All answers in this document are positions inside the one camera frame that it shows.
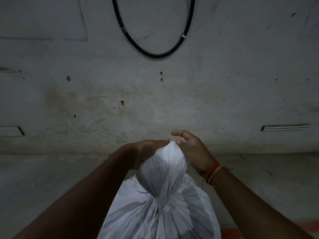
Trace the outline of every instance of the white bag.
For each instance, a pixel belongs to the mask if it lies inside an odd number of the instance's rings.
[[[175,142],[158,149],[122,183],[98,239],[221,238],[209,197],[186,168]]]

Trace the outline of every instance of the hand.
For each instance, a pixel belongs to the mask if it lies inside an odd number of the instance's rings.
[[[212,165],[217,163],[206,146],[195,135],[184,130],[173,131],[171,134],[183,137],[186,140],[186,142],[177,140],[176,144],[181,148],[189,164],[200,176],[203,176]]]
[[[157,149],[169,144],[169,139],[166,140],[143,140],[140,142],[131,143],[134,149],[134,160],[131,169],[138,169],[141,164],[154,155]]]

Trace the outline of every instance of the left hand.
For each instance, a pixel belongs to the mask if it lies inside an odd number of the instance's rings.
[[[134,142],[130,145],[134,149],[134,160],[131,169],[138,169],[141,164],[154,155],[157,149],[169,144],[169,139],[166,140],[143,140]]]

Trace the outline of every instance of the black cable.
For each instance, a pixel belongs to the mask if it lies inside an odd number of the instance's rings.
[[[126,38],[129,40],[129,42],[141,53],[145,54],[146,56],[149,56],[151,58],[163,58],[166,56],[169,56],[170,54],[172,54],[176,49],[178,49],[178,47],[181,45],[181,43],[184,41],[184,39],[186,38],[186,35],[188,33],[189,27],[190,27],[190,23],[192,21],[192,17],[193,17],[193,12],[194,12],[194,6],[195,6],[195,0],[191,0],[190,1],[190,8],[189,8],[189,14],[188,14],[188,19],[187,19],[187,23],[184,29],[184,32],[181,34],[177,44],[175,44],[175,46],[173,48],[171,48],[169,51],[165,52],[165,53],[160,53],[160,54],[155,54],[155,53],[150,53],[147,52],[146,50],[142,49],[133,39],[132,37],[129,35],[129,33],[127,32],[120,12],[119,12],[119,8],[117,5],[117,1],[116,0],[112,0],[113,2],[113,7],[114,7],[114,12],[117,18],[117,21],[124,33],[124,35],[126,36]]]

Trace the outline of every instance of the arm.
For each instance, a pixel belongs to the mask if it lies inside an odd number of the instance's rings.
[[[217,163],[198,137],[187,131],[174,131],[172,135],[186,140],[176,143],[201,176]],[[211,185],[246,239],[313,238],[255,195],[227,169],[218,170]]]
[[[168,143],[144,140],[119,148],[14,238],[96,238],[128,170]]]

